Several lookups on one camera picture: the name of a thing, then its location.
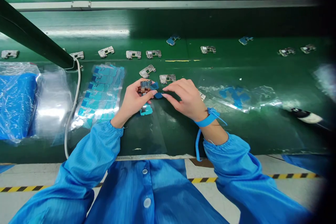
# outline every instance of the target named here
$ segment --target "worker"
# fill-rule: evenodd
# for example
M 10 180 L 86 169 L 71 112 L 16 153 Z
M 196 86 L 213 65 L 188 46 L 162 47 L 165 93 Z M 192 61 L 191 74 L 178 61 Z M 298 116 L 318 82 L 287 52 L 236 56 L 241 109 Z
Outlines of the worker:
M 132 126 L 124 129 L 124 124 L 157 93 L 151 90 L 139 96 L 140 81 L 145 80 L 127 87 L 115 117 L 92 127 L 61 165 L 55 184 L 36 193 L 11 223 L 228 223 L 187 179 L 184 160 L 115 162 L 124 130 L 132 130 Z M 191 80 L 178 80 L 163 91 L 181 98 L 178 102 L 163 94 L 191 120 L 202 122 L 209 117 Z M 217 188 L 239 208 L 240 223 L 302 223 L 309 218 L 304 207 L 262 174 L 260 162 L 240 137 L 225 132 L 217 120 L 201 130 L 204 150 L 218 175 Z M 92 205 L 93 188 L 106 171 Z

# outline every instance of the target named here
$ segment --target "white button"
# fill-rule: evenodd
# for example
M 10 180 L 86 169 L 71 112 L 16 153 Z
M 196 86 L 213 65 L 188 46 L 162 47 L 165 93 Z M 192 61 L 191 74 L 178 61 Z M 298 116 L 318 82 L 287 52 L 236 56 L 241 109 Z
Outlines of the white button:
M 150 205 L 151 205 L 151 203 L 152 203 L 151 199 L 150 199 L 150 198 L 147 198 L 147 199 L 145 199 L 145 201 L 143 202 L 143 205 L 144 205 L 145 208 L 149 208 Z

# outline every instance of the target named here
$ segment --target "yellow and black hazard stripe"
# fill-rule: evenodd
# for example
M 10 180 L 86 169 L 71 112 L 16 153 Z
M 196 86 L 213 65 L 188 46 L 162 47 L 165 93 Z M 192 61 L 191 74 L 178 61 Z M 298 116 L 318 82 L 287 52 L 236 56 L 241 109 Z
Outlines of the yellow and black hazard stripe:
M 316 173 L 284 173 L 284 174 L 268 174 L 273 179 L 313 179 L 313 178 L 319 178 L 319 176 Z M 191 183 L 197 184 L 197 183 L 214 183 L 216 182 L 218 178 L 217 177 L 207 177 L 207 178 L 189 178 L 188 180 Z M 99 183 L 96 187 L 101 187 L 103 183 Z M 26 186 L 26 187 L 0 187 L 0 193 L 12 193 L 12 192 L 26 192 L 26 191 L 40 191 L 44 188 L 49 187 L 50 185 L 34 185 L 34 186 Z
M 267 174 L 273 179 L 313 179 L 319 178 L 320 175 L 316 173 L 284 173 L 284 174 Z M 213 183 L 216 182 L 217 177 L 209 177 L 209 178 L 189 178 L 191 183 Z

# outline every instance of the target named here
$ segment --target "black metal bar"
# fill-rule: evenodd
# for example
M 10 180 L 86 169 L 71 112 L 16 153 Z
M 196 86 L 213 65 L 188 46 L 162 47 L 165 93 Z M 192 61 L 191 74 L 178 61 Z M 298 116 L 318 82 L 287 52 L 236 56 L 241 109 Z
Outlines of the black metal bar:
M 62 68 L 74 65 L 69 54 L 5 0 L 0 0 L 0 32 Z

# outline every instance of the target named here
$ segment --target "blue anti-static smock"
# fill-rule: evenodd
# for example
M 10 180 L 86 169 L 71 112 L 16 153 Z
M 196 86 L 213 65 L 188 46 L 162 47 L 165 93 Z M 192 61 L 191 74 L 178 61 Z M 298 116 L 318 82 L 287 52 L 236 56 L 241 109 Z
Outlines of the blue anti-static smock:
M 184 160 L 114 162 L 123 129 L 96 124 L 64 162 L 53 186 L 36 193 L 11 223 L 227 223 L 189 182 Z M 204 141 L 219 191 L 241 211 L 241 223 L 298 223 L 308 211 L 261 173 L 241 138 Z M 91 207 L 92 190 L 108 175 Z

